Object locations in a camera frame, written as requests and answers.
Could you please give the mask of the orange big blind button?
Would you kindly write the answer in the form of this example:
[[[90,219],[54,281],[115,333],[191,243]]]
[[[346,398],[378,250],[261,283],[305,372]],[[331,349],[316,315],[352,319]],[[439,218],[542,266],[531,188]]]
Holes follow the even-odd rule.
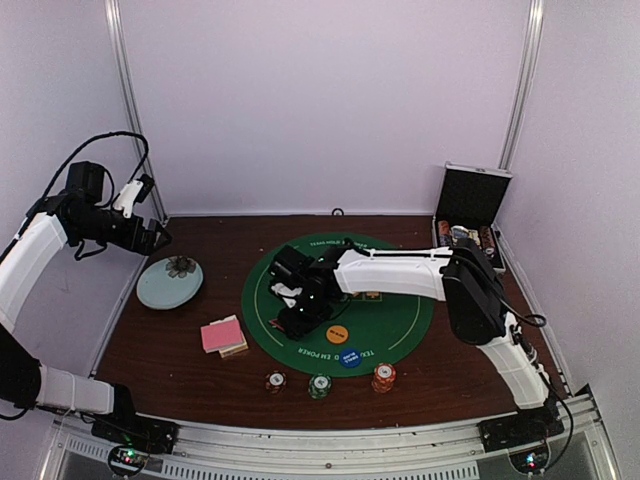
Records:
[[[327,328],[325,336],[331,344],[344,344],[349,339],[349,330],[342,325],[332,325]]]

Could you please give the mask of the blue small blind button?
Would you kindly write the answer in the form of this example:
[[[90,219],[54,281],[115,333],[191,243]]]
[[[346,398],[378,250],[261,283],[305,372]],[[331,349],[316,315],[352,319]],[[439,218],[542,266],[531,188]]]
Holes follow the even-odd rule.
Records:
[[[339,353],[338,361],[345,368],[356,368],[362,362],[362,353],[355,348],[347,348]]]

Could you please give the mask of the green chip stack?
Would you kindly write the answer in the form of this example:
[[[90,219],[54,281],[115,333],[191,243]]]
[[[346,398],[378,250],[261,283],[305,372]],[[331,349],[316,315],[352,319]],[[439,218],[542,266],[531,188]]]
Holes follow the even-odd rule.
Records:
[[[308,393],[313,399],[322,399],[329,395],[331,387],[332,379],[330,376],[316,374],[309,380]]]

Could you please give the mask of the orange chip stack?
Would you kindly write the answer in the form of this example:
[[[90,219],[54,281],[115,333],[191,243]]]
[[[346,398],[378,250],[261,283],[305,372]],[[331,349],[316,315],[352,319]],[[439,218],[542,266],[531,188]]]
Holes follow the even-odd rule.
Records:
[[[394,366],[389,363],[380,363],[374,369],[371,386],[376,393],[384,394],[392,390],[395,380]]]

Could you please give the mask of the black red triangular dealer marker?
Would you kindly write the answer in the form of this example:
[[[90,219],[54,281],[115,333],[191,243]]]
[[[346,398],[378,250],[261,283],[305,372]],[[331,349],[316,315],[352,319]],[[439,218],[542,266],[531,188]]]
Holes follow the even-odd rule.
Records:
[[[269,321],[269,324],[271,325],[272,328],[275,328],[281,332],[285,332],[286,328],[279,322],[278,319],[272,319]]]

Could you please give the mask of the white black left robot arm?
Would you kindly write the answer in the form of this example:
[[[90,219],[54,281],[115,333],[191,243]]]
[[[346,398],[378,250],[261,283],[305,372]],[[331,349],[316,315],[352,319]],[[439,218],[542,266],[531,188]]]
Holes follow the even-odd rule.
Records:
[[[64,246],[92,240],[150,256],[169,245],[162,223],[148,225],[127,207],[99,208],[78,194],[39,201],[20,233],[1,255],[1,399],[19,410],[16,420],[36,407],[105,416],[106,429],[123,444],[137,442],[144,424],[134,415],[128,389],[48,367],[14,337],[22,307],[50,261]]]

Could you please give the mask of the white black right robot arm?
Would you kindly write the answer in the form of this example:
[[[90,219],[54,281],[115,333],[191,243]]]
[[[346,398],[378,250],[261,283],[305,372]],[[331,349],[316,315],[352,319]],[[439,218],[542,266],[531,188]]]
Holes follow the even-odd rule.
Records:
[[[285,306],[278,325],[300,339],[333,314],[351,294],[379,292],[425,297],[445,303],[450,328],[461,342],[480,349],[515,401],[512,430],[530,442],[564,429],[549,375],[522,327],[542,328],[541,314],[518,313],[486,255],[471,239],[427,250],[378,250],[350,239],[318,257],[286,245],[272,259],[270,288]]]

